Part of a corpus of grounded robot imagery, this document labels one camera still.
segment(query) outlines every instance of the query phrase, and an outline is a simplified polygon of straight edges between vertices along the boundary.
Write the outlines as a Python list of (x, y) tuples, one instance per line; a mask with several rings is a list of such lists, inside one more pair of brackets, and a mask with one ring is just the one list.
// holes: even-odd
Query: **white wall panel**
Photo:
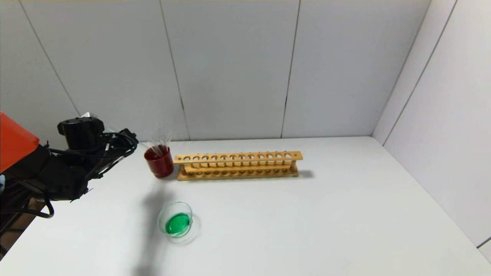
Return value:
[(432, 1), (373, 137), (384, 144), (423, 73), (456, 0)]
[(428, 5), (303, 0), (283, 137), (371, 135)]
[(491, 234), (491, 1), (457, 1), (385, 148), (475, 245)]
[(57, 124), (78, 116), (18, 1), (0, 1), (0, 110), (60, 149)]
[(158, 0), (24, 1), (80, 112), (149, 138), (156, 120), (188, 139)]
[(298, 1), (162, 1), (191, 139), (279, 138)]

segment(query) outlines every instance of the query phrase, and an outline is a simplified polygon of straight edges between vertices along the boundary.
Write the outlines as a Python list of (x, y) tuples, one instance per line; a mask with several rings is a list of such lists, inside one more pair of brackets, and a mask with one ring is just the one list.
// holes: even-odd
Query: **red cup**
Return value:
[(152, 149), (148, 149), (143, 157), (155, 177), (162, 178), (172, 173), (174, 162), (172, 161), (169, 147), (159, 145), (159, 149), (164, 153), (164, 156), (159, 157)]

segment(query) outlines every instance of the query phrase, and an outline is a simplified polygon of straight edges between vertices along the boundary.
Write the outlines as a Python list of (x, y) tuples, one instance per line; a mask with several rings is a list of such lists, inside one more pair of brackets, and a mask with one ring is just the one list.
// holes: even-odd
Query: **green liquid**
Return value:
[(174, 237), (184, 235), (188, 232), (190, 222), (191, 218), (188, 215), (178, 213), (165, 223), (165, 231)]

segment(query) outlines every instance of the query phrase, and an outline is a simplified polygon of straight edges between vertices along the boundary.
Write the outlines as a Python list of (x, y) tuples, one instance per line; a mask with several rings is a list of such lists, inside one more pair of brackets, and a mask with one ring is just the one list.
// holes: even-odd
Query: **orange robot part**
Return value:
[(0, 111), (0, 173), (29, 155), (39, 138)]

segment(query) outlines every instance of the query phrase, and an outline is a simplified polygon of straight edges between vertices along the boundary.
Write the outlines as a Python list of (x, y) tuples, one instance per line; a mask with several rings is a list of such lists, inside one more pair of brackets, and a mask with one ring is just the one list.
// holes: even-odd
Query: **wooden test tube rack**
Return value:
[(177, 180), (298, 176), (299, 151), (176, 155)]

